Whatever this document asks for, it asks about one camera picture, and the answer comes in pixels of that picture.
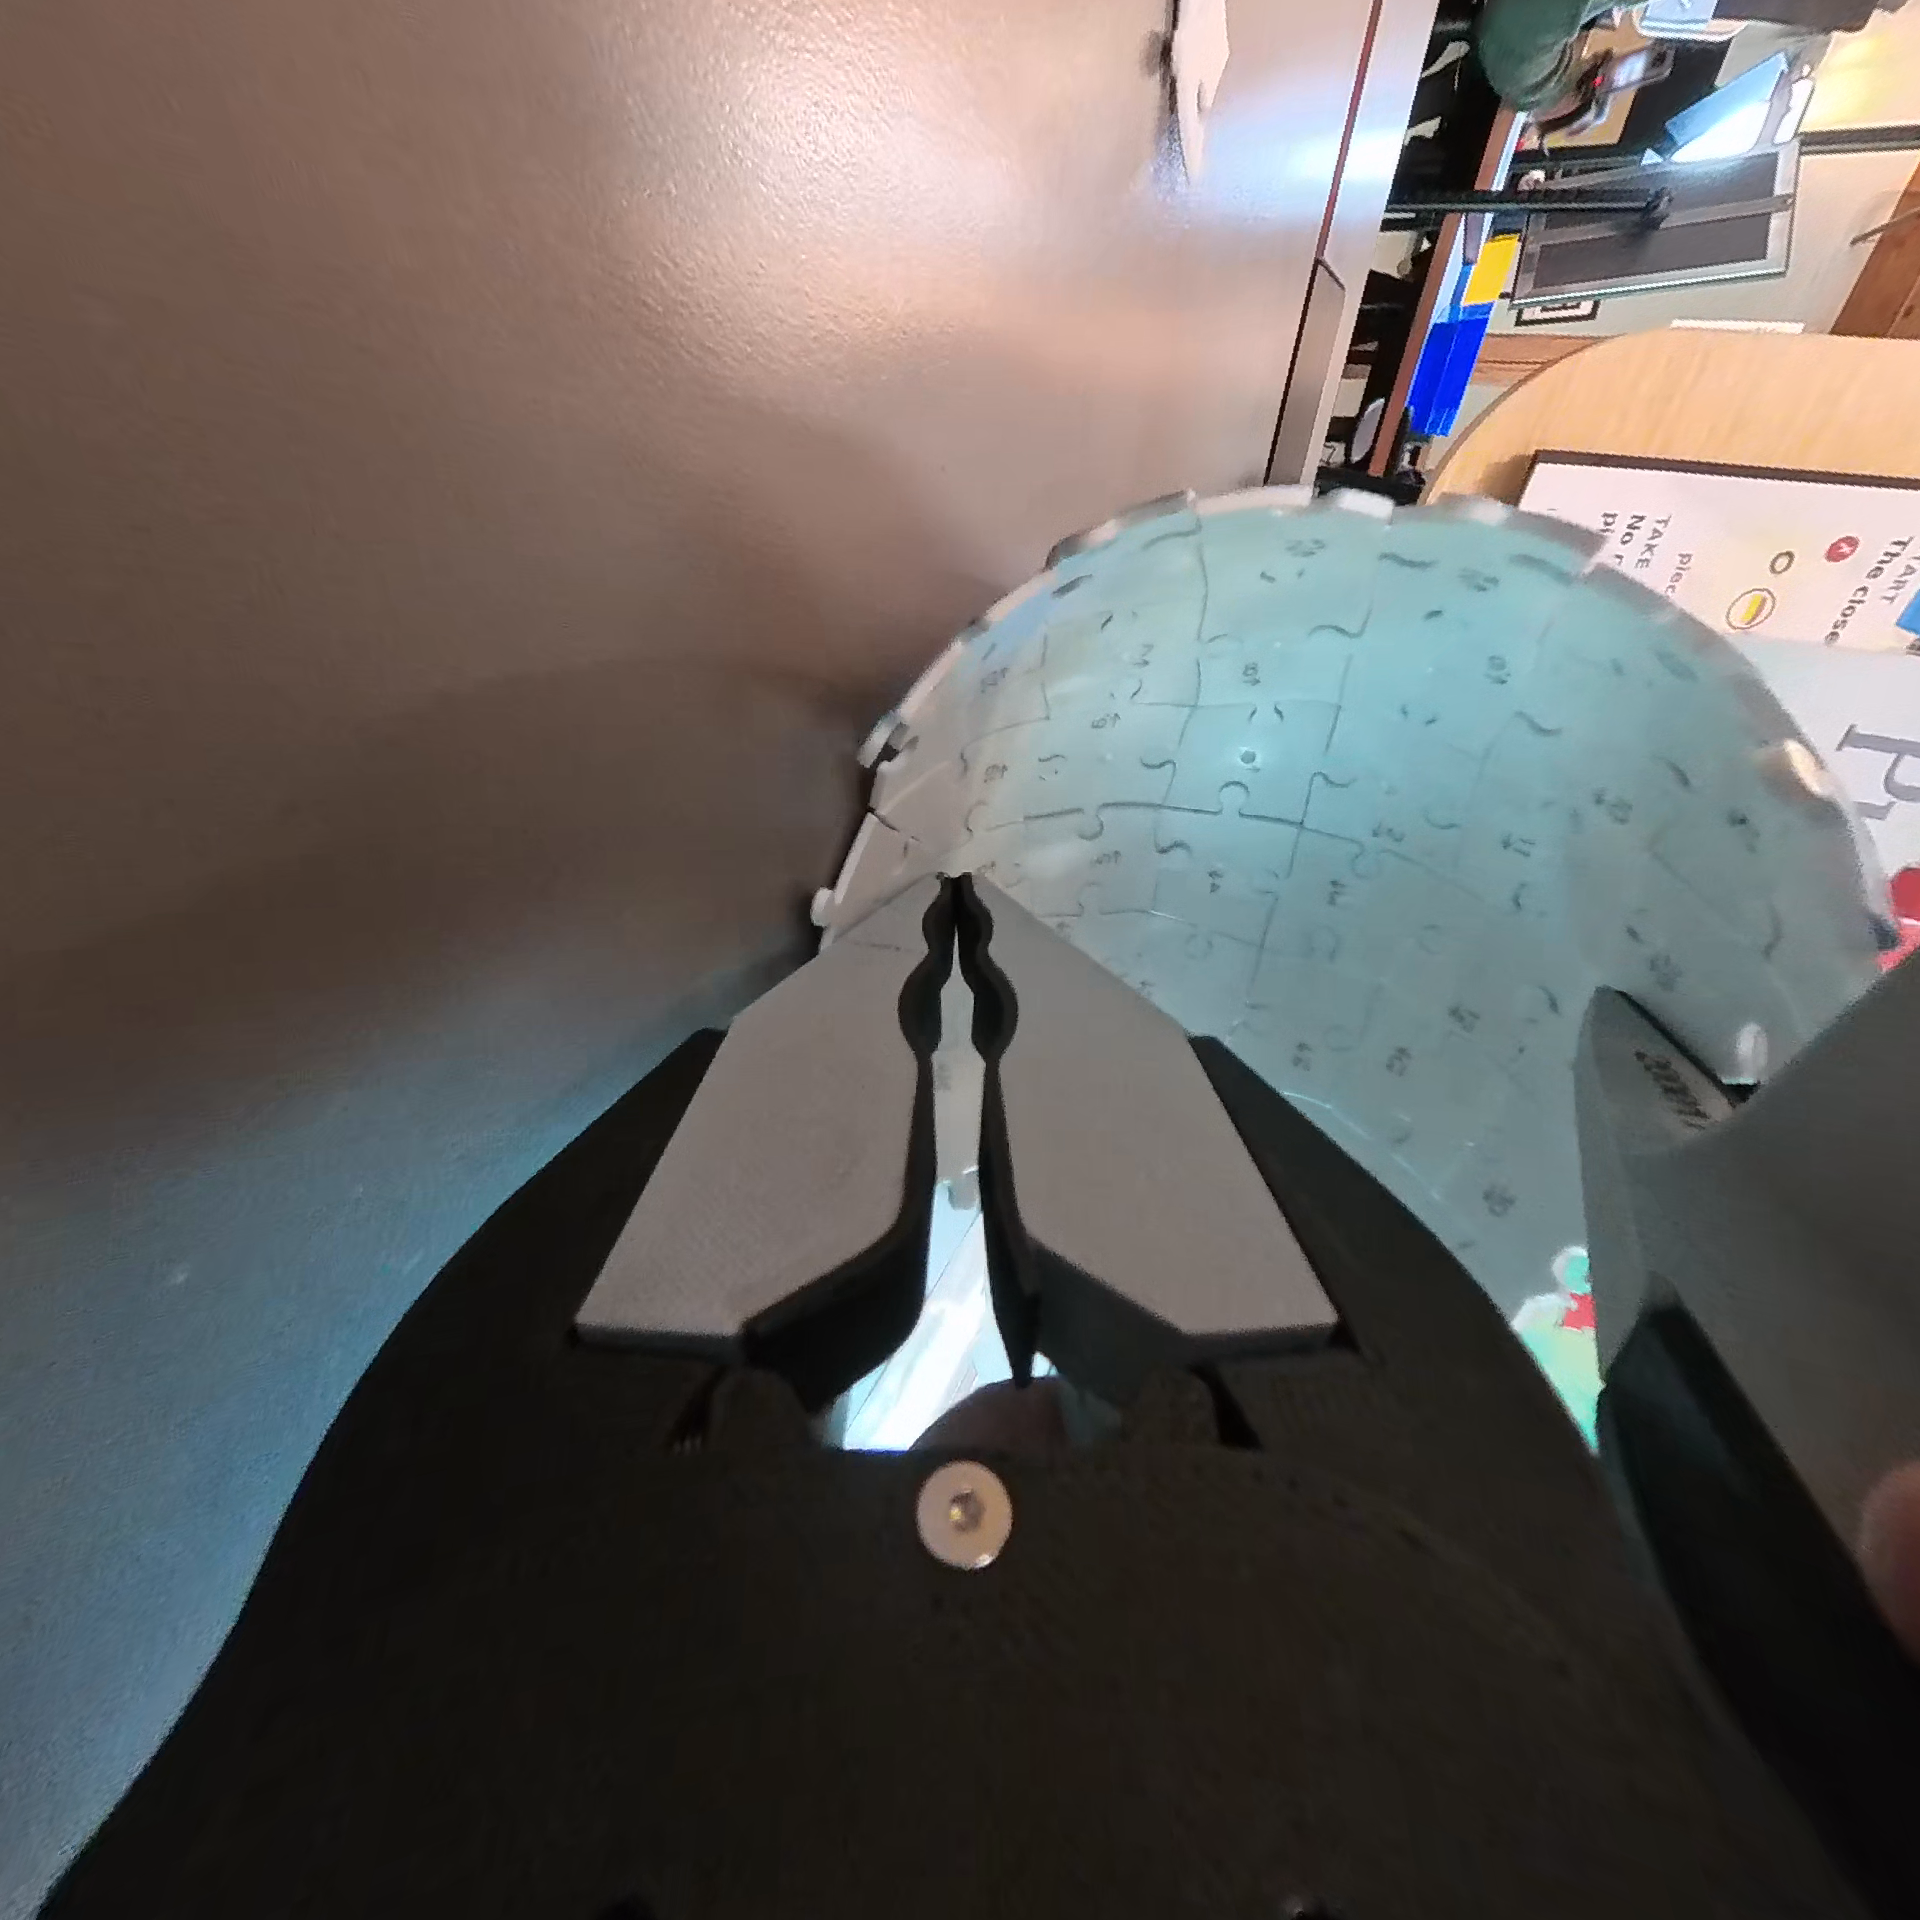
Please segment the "partly built puzzle ball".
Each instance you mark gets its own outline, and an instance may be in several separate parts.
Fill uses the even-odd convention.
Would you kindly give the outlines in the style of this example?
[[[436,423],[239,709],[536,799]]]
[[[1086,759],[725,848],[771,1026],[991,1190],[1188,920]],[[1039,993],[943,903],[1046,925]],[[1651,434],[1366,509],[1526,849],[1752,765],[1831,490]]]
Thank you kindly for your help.
[[[1587,1442],[1573,1060],[1598,990],[1755,1085],[1882,975],[1802,727],[1596,535],[1254,489],[1061,544],[859,750],[830,940],[976,872],[1222,1039],[1495,1298]]]

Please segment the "black framed board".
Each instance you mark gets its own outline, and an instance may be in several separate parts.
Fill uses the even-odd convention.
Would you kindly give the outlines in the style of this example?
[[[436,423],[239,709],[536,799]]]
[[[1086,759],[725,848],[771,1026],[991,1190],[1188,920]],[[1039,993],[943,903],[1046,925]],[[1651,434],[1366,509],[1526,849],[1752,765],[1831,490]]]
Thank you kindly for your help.
[[[1655,296],[1784,277],[1798,142],[1709,160],[1636,160],[1539,182],[1446,192],[1411,188],[1382,212],[1392,233],[1485,217],[1519,240],[1514,303]]]

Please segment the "white puzzle piece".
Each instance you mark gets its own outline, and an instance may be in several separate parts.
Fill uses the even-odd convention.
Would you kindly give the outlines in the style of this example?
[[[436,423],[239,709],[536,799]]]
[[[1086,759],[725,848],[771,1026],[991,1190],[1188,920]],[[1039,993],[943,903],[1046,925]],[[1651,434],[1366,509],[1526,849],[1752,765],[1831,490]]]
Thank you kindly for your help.
[[[1227,1],[1172,1],[1163,41],[1167,105],[1184,178],[1204,173],[1210,113],[1231,60]]]

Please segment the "person's left hand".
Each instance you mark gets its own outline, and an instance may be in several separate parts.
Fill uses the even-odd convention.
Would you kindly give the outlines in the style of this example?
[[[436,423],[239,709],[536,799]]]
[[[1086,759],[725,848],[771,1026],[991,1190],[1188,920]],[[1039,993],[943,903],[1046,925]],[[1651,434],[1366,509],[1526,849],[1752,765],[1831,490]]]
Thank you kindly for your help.
[[[1917,1642],[1917,1462],[1887,1469],[1864,1495],[1858,1564],[1892,1631]]]

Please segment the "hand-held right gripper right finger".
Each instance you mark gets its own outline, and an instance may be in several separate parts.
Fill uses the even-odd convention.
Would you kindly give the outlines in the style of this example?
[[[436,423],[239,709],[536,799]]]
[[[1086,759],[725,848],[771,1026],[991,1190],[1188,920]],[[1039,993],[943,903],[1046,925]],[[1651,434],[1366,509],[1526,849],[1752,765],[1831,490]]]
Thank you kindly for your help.
[[[979,1198],[1015,1381],[1315,1352],[1338,1309],[1188,1033],[984,880],[954,880]]]

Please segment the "round wooden table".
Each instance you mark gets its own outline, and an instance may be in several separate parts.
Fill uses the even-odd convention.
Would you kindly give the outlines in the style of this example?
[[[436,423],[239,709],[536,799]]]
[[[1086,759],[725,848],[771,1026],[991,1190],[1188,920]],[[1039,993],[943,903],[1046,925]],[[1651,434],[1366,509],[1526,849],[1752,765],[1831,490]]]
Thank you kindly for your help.
[[[1458,430],[1426,497],[1516,504],[1542,449],[1917,474],[1917,342],[1668,327],[1587,342]]]

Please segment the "blue storage bins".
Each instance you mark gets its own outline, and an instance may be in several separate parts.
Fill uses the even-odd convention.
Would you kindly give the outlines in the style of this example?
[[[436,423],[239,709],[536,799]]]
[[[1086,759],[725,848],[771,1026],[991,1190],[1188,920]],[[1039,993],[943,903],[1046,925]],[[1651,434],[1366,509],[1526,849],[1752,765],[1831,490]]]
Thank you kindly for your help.
[[[1478,244],[1476,258],[1451,258],[1443,296],[1429,322],[1407,385],[1407,432],[1435,440],[1451,434],[1476,369],[1496,298],[1514,277],[1519,234],[1501,233]]]

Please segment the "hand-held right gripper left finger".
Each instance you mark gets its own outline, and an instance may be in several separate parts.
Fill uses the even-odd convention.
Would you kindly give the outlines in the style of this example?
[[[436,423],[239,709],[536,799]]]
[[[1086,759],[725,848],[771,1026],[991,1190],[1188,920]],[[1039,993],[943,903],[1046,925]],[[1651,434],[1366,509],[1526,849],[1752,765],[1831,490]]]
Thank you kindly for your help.
[[[928,874],[762,993],[576,1314],[582,1342],[779,1376],[818,1413],[918,1322],[954,884]]]

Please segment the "printed puzzle box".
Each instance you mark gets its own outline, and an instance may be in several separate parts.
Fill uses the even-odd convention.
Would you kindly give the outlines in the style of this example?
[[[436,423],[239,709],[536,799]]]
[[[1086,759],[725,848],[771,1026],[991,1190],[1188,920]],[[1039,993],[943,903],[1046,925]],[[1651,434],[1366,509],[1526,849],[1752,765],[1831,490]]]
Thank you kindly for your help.
[[[1917,946],[1917,654],[1740,640],[1851,801],[1887,877],[1892,968]]]

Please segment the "framed printed sign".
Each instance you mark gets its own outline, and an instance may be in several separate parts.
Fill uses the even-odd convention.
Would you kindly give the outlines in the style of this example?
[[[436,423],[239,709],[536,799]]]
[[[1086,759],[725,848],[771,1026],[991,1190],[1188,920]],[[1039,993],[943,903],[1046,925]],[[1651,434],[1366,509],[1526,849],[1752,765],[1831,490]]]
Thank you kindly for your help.
[[[1622,576],[1717,633],[1916,654],[1911,477],[1542,449],[1519,508],[1594,533]]]

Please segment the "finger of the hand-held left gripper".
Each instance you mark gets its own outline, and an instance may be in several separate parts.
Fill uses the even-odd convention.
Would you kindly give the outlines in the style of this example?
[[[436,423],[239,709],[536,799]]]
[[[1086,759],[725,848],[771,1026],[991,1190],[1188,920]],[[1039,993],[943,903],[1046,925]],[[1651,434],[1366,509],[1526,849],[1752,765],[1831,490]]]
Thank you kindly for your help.
[[[1596,991],[1574,1133],[1610,1372],[1680,1304],[1818,1502],[1917,1455],[1917,973],[1734,1102],[1632,998]]]

